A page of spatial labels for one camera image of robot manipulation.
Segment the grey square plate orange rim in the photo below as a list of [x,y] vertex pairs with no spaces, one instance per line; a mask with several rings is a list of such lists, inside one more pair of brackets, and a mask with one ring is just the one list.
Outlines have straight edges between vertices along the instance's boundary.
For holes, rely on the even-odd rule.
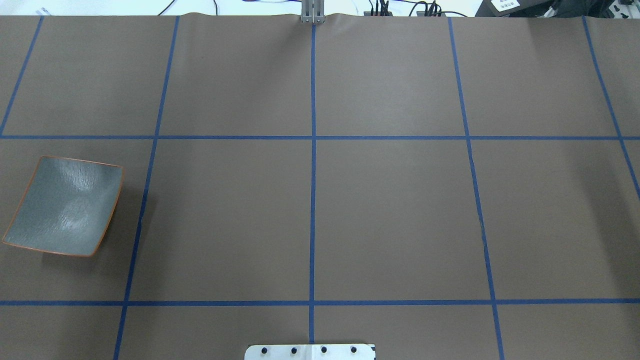
[[89,258],[109,229],[123,166],[42,155],[2,237],[9,246]]

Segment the aluminium frame post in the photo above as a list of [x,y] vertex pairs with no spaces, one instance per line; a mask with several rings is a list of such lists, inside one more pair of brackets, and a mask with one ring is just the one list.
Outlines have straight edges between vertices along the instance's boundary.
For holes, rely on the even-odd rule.
[[300,0],[301,22],[319,25],[325,22],[325,0]]

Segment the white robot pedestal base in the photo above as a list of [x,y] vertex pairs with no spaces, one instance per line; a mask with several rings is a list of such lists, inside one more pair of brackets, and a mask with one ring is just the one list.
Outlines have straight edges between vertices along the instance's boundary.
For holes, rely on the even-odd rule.
[[256,344],[247,347],[245,360],[375,360],[374,344]]

